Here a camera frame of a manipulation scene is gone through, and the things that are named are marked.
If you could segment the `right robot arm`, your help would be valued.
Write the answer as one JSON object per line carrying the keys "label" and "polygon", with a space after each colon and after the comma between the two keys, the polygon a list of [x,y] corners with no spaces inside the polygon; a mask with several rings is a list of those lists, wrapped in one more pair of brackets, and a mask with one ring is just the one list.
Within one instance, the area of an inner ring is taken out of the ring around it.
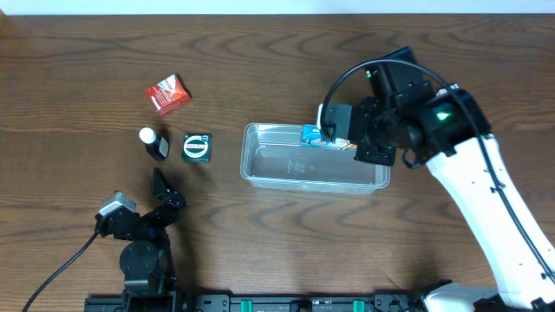
{"label": "right robot arm", "polygon": [[457,204],[496,282],[477,289],[455,282],[419,297],[425,311],[551,311],[554,248],[513,183],[491,126],[466,90],[417,62],[410,48],[359,64],[373,90],[348,117],[329,107],[323,133],[357,146],[356,160],[392,166],[413,153],[408,168],[426,167]]}

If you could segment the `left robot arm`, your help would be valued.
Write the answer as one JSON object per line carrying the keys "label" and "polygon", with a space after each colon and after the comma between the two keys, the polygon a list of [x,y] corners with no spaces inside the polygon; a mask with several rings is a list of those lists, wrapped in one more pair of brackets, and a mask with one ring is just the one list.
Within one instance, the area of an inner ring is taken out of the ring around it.
{"label": "left robot arm", "polygon": [[167,226],[180,219],[186,200],[158,167],[153,169],[153,198],[160,206],[141,215],[129,196],[116,192],[95,215],[98,235],[129,242],[120,256],[124,290],[119,311],[182,309]]}

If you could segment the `blue cooling patch box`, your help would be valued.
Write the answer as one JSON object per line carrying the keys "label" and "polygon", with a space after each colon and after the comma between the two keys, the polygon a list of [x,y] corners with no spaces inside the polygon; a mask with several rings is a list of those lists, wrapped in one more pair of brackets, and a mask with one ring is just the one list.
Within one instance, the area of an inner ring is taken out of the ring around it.
{"label": "blue cooling patch box", "polygon": [[334,141],[324,140],[316,125],[303,125],[300,145],[333,151],[355,151],[357,148],[356,144],[352,144],[346,139],[337,138]]}

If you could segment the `clear plastic container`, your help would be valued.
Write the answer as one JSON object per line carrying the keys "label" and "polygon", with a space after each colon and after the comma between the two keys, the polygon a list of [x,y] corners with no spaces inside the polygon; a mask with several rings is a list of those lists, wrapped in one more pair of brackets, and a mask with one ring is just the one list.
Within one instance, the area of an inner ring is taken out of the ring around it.
{"label": "clear plastic container", "polygon": [[353,150],[304,146],[302,130],[301,125],[247,125],[241,176],[253,187],[306,192],[371,194],[389,185],[389,167],[356,161]]}

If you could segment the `red small box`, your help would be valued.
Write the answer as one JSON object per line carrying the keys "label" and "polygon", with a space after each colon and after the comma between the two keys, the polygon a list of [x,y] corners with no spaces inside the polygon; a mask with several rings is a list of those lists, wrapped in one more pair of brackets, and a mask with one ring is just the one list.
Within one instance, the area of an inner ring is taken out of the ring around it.
{"label": "red small box", "polygon": [[179,74],[172,74],[145,90],[146,97],[153,104],[158,115],[163,116],[175,108],[186,104],[192,95]]}

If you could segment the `white Panadol box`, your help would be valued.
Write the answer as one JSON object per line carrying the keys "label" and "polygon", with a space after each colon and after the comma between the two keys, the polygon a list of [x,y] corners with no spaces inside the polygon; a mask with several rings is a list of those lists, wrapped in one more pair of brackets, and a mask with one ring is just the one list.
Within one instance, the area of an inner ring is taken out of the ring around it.
{"label": "white Panadol box", "polygon": [[[455,90],[455,89],[458,89],[458,88],[459,88],[459,85],[456,84],[456,83],[455,83],[455,84],[451,84],[451,85],[449,86],[449,89],[452,89],[452,90]],[[447,93],[448,93],[447,88],[441,88],[441,89],[439,89],[439,90],[437,91],[436,96],[441,96],[441,95],[447,94]]]}

